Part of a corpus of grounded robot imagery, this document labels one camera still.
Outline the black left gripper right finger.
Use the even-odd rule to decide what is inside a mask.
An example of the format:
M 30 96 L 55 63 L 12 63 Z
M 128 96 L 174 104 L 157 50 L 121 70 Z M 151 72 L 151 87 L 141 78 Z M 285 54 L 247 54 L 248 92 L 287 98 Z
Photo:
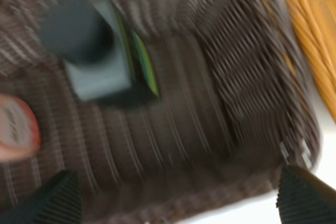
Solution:
M 281 223 L 335 223 L 335 189 L 298 166 L 282 169 L 276 206 Z

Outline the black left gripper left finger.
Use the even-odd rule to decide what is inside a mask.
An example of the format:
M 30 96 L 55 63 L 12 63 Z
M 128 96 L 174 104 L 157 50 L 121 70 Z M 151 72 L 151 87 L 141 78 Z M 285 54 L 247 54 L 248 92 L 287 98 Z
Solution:
M 62 170 L 25 201 L 1 214 L 1 223 L 81 223 L 82 203 L 77 173 Z

